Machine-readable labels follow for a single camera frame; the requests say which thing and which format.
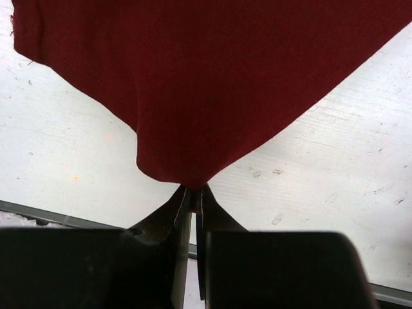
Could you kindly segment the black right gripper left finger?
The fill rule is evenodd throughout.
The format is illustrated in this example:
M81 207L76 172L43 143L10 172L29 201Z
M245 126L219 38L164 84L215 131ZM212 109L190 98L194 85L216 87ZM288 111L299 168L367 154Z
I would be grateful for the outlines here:
M191 192L184 186L128 228L139 246L138 277L161 298L183 298L191 231Z

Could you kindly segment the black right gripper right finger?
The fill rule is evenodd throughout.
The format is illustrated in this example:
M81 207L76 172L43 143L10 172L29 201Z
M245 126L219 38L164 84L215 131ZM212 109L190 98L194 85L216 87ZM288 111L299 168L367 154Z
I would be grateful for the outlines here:
M246 232L215 199L209 185L194 191L194 213L196 214L197 267L200 299L206 300L207 233L215 230Z

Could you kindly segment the dark red t shirt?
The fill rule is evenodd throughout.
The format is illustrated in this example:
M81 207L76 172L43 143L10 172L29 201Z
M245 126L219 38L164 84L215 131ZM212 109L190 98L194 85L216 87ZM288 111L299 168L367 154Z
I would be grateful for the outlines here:
M15 51L137 135L138 168L203 187L411 22L410 1L14 1Z

